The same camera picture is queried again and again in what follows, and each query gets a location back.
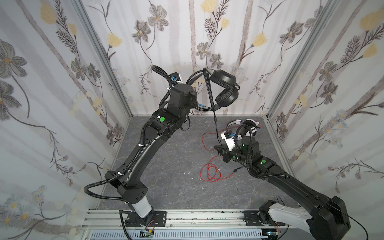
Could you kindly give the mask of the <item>black over-ear headphones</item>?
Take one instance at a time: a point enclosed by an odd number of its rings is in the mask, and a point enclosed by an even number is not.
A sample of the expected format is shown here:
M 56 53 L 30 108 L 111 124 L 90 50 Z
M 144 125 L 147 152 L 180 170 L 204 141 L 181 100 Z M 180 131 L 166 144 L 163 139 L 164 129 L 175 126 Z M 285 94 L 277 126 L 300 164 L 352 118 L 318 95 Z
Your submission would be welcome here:
M 237 83 L 236 77 L 223 71 L 203 68 L 193 73 L 187 80 L 187 85 L 192 85 L 198 78 L 204 77 L 207 91 L 209 94 L 211 106 L 206 107 L 198 104 L 196 110 L 200 112 L 214 112 L 221 108 L 230 106 L 239 96 L 240 86 Z M 223 88 L 223 90 L 215 98 L 216 104 L 213 102 L 213 93 L 211 83 L 214 83 Z

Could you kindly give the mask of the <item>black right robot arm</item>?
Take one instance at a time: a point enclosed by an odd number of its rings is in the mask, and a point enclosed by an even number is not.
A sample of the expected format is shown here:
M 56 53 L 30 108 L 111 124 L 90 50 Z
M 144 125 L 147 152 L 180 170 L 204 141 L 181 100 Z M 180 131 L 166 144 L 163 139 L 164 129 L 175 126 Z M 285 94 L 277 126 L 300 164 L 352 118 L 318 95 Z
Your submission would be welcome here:
M 215 150 L 224 162 L 242 164 L 252 177 L 276 186 L 300 205 L 296 209 L 269 200 L 259 208 L 255 218 L 260 224 L 284 223 L 306 231 L 316 240 L 341 240 L 351 229 L 343 200 L 321 194 L 285 172 L 261 154 L 255 139 L 244 137 L 239 144 L 216 145 Z

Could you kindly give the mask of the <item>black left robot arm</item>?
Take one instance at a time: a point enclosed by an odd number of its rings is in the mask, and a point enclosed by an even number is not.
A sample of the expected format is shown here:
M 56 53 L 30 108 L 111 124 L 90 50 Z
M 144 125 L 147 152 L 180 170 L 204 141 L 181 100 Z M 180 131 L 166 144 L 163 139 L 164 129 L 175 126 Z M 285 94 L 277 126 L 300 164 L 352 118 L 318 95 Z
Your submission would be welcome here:
M 155 111 L 143 125 L 140 140 L 126 161 L 105 178 L 117 189 L 123 202 L 137 215 L 136 222 L 147 226 L 153 219 L 153 207 L 146 196 L 148 188 L 140 178 L 156 152 L 189 119 L 189 111 L 196 107 L 197 93 L 187 84 L 177 84 L 170 90 L 166 106 Z

